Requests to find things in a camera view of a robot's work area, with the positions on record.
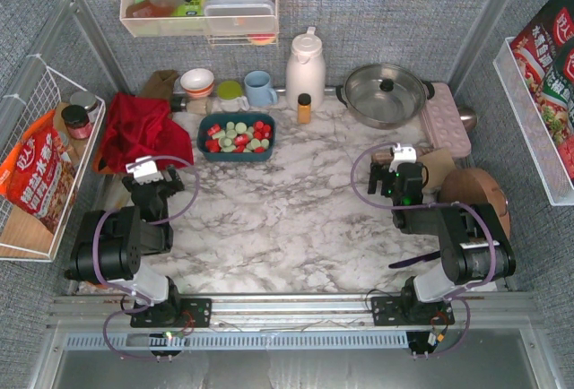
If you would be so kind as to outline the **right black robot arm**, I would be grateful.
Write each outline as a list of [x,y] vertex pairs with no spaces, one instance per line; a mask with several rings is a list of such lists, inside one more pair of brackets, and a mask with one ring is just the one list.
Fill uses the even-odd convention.
[[407,279],[399,297],[385,305],[371,300],[377,324],[384,323],[383,316],[390,324],[424,324],[435,316],[452,324],[448,300],[454,293],[505,278],[516,270],[514,252],[491,204],[424,204],[425,181],[420,162],[395,168],[370,164],[367,193],[373,195],[381,188],[380,194],[392,201],[393,222],[402,233],[436,237],[439,250],[418,259],[440,260],[425,274]]

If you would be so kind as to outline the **brown cloth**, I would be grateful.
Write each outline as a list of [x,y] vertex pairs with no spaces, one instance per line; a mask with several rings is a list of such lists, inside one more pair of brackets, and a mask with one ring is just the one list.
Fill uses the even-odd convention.
[[173,95],[174,84],[179,78],[176,70],[158,70],[152,73],[138,97],[145,99],[170,100]]

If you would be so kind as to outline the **teal storage basket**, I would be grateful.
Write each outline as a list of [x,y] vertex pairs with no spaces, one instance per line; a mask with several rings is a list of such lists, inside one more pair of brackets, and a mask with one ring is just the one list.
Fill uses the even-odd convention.
[[[254,123],[262,121],[265,125],[270,125],[273,128],[273,134],[269,138],[264,138],[261,130],[254,129]],[[233,140],[236,136],[240,135],[234,131],[227,131],[226,125],[228,122],[233,122],[236,126],[237,123],[243,122],[247,125],[248,130],[244,133],[247,134],[251,140],[247,145],[237,146],[235,143],[229,147],[222,148],[220,152],[209,152],[205,146],[205,142],[209,140],[218,140],[222,137],[229,137]],[[207,130],[212,126],[218,124],[221,131],[213,136],[207,134]],[[257,112],[244,112],[244,113],[216,113],[205,117],[199,126],[197,133],[197,146],[205,158],[209,161],[224,161],[224,162],[263,162],[269,160],[273,154],[274,149],[274,133],[275,121],[274,119],[263,113]]]

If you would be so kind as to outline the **green capsule bottom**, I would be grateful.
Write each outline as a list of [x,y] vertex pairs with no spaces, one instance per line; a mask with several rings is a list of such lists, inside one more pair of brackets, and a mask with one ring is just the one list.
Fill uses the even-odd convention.
[[231,138],[229,138],[229,137],[222,137],[222,138],[219,139],[219,145],[220,145],[222,148],[229,147],[229,146],[231,146],[231,145],[233,145],[233,144],[234,144],[233,140],[232,140]]

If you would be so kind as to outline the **red cloth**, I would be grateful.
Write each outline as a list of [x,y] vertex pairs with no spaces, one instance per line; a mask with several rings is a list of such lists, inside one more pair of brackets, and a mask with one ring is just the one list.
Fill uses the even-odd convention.
[[126,164],[145,156],[175,156],[194,162],[189,133],[172,120],[167,100],[121,92],[110,104],[97,155],[114,174],[124,173]]

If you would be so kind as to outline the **red capsule number two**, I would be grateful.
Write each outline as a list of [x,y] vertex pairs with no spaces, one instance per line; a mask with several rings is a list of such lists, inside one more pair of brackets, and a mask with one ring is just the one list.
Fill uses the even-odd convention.
[[234,143],[237,146],[247,145],[250,142],[250,140],[251,140],[251,138],[247,134],[240,134],[240,135],[235,137]]

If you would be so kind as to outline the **brown cardboard sheet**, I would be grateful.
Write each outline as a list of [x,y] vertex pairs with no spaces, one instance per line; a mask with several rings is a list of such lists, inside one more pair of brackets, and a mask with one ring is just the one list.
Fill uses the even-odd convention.
[[428,152],[418,161],[428,169],[423,172],[427,190],[441,186],[448,174],[457,169],[447,149]]

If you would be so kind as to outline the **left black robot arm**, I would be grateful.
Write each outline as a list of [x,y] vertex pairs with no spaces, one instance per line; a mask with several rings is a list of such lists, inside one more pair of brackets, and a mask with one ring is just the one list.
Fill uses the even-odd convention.
[[183,311],[174,281],[154,272],[142,262],[145,255],[167,254],[173,247],[173,228],[168,199],[184,190],[174,166],[159,172],[157,179],[140,184],[133,177],[122,179],[134,200],[103,219],[103,210],[83,215],[65,277],[94,285],[109,283],[135,297],[136,307],[163,313],[168,320]]

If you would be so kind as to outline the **green capsule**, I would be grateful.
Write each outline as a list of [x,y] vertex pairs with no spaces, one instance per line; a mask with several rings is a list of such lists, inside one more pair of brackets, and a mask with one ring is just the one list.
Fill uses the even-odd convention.
[[245,123],[239,122],[236,124],[235,130],[238,134],[244,134],[248,130],[248,127]]
[[220,145],[222,148],[229,147],[229,146],[231,146],[231,145],[233,145],[233,144],[234,144],[233,140],[232,140],[231,138],[229,138],[229,137],[222,137],[222,138],[219,139],[219,145]]

